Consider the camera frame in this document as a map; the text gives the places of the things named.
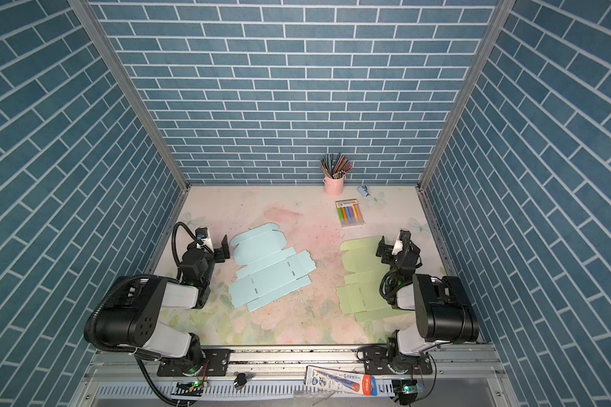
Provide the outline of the pink pencil cup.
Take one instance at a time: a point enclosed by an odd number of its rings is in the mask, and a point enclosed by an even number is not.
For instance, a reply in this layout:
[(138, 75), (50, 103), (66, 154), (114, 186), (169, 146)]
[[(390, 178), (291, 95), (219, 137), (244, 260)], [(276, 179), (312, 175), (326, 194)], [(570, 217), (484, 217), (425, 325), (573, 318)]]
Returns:
[(345, 175), (341, 176), (340, 178), (324, 176), (324, 192), (331, 198), (339, 197), (343, 193), (345, 180)]

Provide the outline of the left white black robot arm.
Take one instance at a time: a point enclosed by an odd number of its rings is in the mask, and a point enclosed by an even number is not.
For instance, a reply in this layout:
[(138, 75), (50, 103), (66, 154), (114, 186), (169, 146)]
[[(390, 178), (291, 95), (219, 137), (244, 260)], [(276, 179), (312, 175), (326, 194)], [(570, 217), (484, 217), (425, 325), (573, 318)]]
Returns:
[(151, 274), (122, 276), (91, 313), (84, 338), (103, 352), (133, 354), (144, 361), (175, 365), (191, 376), (205, 365), (200, 339), (159, 321), (161, 310), (200, 310), (210, 296), (215, 267), (230, 258), (228, 239), (212, 244), (206, 227), (178, 222), (171, 232), (175, 278)]

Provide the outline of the light green flat paper box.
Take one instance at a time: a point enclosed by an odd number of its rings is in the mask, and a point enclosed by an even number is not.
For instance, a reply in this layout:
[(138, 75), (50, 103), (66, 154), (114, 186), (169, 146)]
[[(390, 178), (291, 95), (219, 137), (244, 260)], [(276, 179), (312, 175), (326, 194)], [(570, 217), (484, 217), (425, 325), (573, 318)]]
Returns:
[(336, 288), (341, 311), (353, 315), (358, 323), (405, 315), (380, 295), (379, 287), (390, 266), (376, 255), (381, 237), (365, 237), (343, 242), (342, 265), (347, 274), (344, 286)]

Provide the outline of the small black knob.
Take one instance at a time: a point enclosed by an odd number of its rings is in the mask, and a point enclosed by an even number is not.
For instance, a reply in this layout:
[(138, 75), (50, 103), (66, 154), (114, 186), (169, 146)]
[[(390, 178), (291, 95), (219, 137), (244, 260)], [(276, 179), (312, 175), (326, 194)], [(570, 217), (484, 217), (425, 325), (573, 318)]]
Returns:
[(237, 373), (234, 380), (234, 388), (236, 391), (241, 390), (248, 383), (247, 375), (243, 372)]

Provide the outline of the right green lit device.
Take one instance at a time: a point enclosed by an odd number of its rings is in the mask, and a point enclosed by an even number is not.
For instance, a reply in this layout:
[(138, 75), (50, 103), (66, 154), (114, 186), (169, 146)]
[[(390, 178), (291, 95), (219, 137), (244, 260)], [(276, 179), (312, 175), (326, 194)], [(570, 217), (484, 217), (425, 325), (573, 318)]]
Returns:
[(391, 400), (400, 406), (411, 406), (419, 395), (419, 383), (414, 379), (392, 380), (393, 393)]

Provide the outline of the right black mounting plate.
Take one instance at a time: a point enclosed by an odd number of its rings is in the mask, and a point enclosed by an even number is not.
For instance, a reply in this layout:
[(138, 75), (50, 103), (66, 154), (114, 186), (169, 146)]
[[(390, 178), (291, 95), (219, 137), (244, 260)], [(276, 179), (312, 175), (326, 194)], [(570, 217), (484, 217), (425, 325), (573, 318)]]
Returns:
[(356, 358), (369, 375), (430, 375), (433, 367), (429, 359), (408, 356), (386, 345), (366, 345), (356, 351)]

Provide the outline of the left green circuit board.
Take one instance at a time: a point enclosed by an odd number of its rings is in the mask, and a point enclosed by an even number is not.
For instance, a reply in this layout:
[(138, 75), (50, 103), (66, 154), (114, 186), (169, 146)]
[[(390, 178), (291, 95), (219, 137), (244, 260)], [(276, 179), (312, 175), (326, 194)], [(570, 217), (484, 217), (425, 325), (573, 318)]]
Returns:
[(171, 392), (174, 399), (186, 399), (201, 397), (205, 391), (205, 383), (201, 381), (177, 382)]

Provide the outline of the light blue paper box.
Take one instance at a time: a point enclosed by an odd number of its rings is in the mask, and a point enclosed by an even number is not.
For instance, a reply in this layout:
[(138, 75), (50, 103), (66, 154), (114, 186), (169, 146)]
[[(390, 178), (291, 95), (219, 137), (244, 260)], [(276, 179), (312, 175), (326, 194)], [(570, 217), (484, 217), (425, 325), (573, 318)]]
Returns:
[(241, 268), (228, 286), (233, 307), (259, 310), (311, 283), (311, 255), (287, 246), (278, 225), (267, 223), (233, 238), (234, 261)]

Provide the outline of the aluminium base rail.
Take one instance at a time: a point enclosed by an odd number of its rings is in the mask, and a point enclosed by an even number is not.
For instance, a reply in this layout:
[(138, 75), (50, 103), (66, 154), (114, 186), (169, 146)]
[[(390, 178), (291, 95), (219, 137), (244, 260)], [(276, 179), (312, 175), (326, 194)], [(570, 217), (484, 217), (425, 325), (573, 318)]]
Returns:
[[(357, 397), (348, 393), (314, 393), (305, 385), (307, 366), (338, 371), (366, 373), (356, 358), (356, 350), (366, 345), (285, 345), (231, 346), (230, 361), (225, 376), (206, 377), (207, 385), (198, 402), (234, 402), (288, 400), (312, 397)], [(391, 381), (417, 379), (424, 386), (419, 394), (421, 404), (448, 400), (440, 405), (519, 406), (505, 369), (493, 345), (459, 344), (431, 349), (425, 356), (433, 367), (430, 375), (372, 375), (376, 377), (381, 397), (394, 395)], [(145, 362), (149, 376), (159, 390), (172, 398), (177, 382), (196, 381), (201, 377), (161, 377), (161, 363)], [(247, 375), (248, 383), (239, 391), (234, 388), (236, 374)], [(144, 380), (133, 356), (127, 354), (95, 355), (82, 382), (78, 385), (70, 406), (98, 406), (99, 402), (149, 400), (160, 402)]]

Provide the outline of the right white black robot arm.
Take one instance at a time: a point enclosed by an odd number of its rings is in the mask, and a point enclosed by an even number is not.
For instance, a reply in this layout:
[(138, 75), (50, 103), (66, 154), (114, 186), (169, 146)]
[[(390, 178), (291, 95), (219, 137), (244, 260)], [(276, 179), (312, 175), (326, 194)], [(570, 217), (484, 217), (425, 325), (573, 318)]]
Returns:
[(461, 280), (420, 273), (421, 250), (411, 232), (400, 230), (393, 245), (381, 239), (376, 256), (390, 266), (378, 288), (381, 298), (394, 310), (415, 314), (413, 326), (396, 330), (389, 338), (390, 369), (411, 370), (431, 349), (478, 340), (480, 324)]

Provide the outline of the black mounting plate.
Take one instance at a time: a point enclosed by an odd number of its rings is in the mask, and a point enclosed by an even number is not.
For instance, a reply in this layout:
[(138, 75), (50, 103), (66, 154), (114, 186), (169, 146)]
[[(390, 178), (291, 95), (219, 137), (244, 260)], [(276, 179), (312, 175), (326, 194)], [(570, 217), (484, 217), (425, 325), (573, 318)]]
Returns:
[(183, 358), (163, 358), (157, 370), (161, 377), (225, 376), (232, 354), (231, 349), (202, 349), (196, 361), (189, 355)]
[(433, 367), (429, 359), (408, 356), (386, 345), (366, 345), (356, 351), (356, 358), (369, 375), (430, 375)]

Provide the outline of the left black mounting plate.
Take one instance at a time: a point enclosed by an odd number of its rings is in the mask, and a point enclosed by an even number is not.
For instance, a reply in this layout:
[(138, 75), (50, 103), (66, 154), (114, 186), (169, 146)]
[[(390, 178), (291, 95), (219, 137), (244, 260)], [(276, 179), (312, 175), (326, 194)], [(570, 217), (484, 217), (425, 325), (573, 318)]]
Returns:
[(231, 349), (202, 349), (196, 361), (189, 355), (183, 358), (163, 358), (157, 370), (161, 377), (225, 376), (232, 354)]

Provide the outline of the coloured pencils bundle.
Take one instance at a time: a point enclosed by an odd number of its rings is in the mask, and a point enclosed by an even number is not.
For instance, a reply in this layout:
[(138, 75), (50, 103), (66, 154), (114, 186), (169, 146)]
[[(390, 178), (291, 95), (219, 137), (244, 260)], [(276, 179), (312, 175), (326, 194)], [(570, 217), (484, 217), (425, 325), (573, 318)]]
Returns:
[(325, 154), (320, 159), (323, 174), (331, 179), (342, 179), (352, 170), (351, 161), (344, 154)]

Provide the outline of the white red blue package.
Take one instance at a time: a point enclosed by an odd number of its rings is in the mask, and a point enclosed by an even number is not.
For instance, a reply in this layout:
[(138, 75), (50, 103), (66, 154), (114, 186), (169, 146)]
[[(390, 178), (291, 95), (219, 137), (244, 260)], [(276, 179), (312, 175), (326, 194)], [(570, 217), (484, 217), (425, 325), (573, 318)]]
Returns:
[(373, 376), (317, 366), (307, 366), (305, 385), (316, 390), (334, 393), (349, 393), (361, 396), (378, 395), (377, 383)]

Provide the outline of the pack of coloured markers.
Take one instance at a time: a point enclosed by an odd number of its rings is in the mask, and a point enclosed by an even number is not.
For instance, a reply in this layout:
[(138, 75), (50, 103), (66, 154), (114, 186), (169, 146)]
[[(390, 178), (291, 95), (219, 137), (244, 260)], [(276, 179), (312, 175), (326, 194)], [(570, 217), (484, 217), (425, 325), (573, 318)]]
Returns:
[(342, 227), (358, 227), (364, 224), (362, 212), (356, 198), (336, 201), (335, 208)]

